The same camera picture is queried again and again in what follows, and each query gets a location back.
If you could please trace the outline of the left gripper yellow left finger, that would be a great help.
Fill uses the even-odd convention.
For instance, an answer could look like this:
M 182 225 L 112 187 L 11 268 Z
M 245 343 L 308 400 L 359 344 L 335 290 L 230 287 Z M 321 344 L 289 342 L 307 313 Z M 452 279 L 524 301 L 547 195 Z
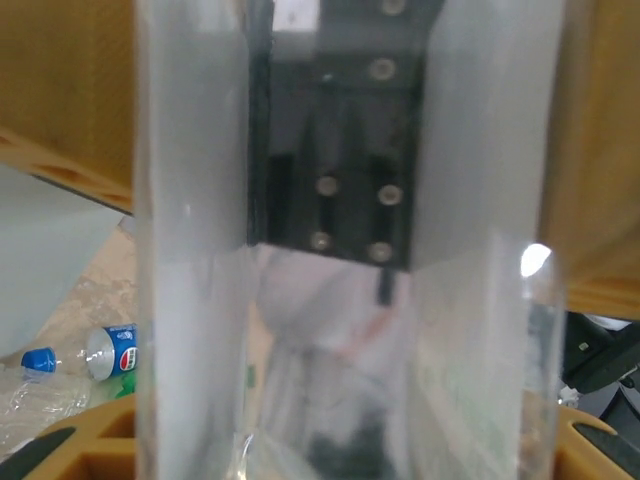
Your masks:
M 134 479 L 136 401 L 117 399 L 47 427 L 1 463 L 3 479 Z

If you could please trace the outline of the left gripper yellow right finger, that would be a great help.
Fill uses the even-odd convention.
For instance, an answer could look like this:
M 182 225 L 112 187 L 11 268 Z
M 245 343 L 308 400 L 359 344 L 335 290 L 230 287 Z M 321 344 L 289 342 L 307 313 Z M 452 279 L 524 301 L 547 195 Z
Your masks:
M 558 406 L 554 478 L 638 479 L 639 450 L 603 421 Z

